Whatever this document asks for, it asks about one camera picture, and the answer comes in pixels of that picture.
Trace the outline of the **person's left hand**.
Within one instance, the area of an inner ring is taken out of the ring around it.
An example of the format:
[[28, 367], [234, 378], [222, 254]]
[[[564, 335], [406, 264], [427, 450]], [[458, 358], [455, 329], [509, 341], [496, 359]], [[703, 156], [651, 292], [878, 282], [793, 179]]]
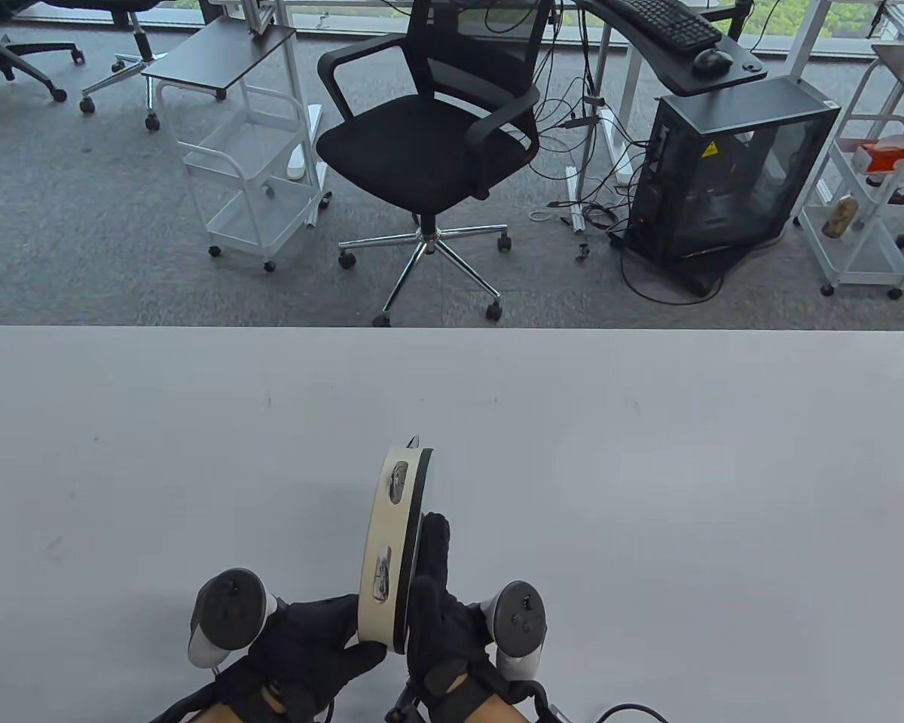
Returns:
[[308, 722], [353, 679], [384, 661], [379, 642], [353, 642], [358, 596], [280, 606], [248, 653], [215, 681], [240, 721]]

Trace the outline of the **person's right hand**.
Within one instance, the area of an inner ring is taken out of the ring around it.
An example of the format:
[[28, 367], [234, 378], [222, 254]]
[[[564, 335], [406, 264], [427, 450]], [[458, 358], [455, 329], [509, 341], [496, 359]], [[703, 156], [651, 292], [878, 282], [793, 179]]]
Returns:
[[481, 609], [447, 589], [450, 526], [430, 512], [419, 537], [415, 576], [408, 589], [408, 678], [415, 695], [434, 708], [472, 673], [491, 668], [491, 642]]

